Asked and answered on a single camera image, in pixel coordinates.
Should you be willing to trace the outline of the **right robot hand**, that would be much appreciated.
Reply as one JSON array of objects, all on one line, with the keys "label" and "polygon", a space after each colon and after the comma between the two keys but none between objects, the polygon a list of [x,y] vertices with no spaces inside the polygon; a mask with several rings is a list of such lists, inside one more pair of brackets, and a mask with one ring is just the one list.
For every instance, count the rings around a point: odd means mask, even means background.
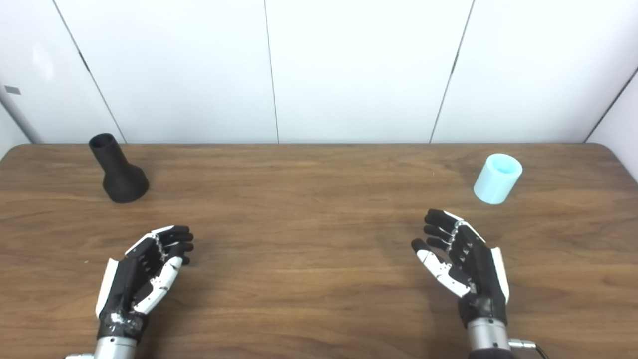
[{"label": "right robot hand", "polygon": [[433,277],[458,297],[465,326],[488,318],[508,324],[510,295],[503,255],[490,248],[465,219],[445,210],[429,209],[424,217],[426,239],[411,246]]}]

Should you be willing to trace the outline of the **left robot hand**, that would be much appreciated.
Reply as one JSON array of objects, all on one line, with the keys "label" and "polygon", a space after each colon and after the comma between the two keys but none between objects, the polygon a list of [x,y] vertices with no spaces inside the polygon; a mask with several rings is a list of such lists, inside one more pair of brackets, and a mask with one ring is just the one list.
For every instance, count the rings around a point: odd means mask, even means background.
[{"label": "left robot hand", "polygon": [[98,339],[141,341],[150,312],[167,295],[180,268],[190,263],[193,240],[188,226],[166,226],[144,234],[123,259],[109,259],[95,309]]}]

